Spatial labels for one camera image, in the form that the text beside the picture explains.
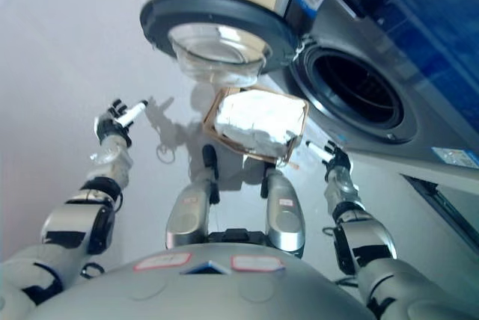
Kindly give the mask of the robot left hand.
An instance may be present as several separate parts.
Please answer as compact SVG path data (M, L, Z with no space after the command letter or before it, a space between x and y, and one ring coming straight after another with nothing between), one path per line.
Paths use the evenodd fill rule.
M148 101L144 99L131 108L121 99L115 99L106 112L94 119L94 133L100 144L110 136L119 136L126 142L126 147L130 148L132 140L129 136L129 128L147 106Z

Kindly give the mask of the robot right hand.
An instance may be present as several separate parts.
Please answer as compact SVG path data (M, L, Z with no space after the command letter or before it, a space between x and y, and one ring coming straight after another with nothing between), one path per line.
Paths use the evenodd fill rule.
M327 141L323 146L315 144L311 140L305 142L309 148L326 167L325 181L328 181L329 174L336 168L342 167L351 171L352 164L349 156L333 141Z

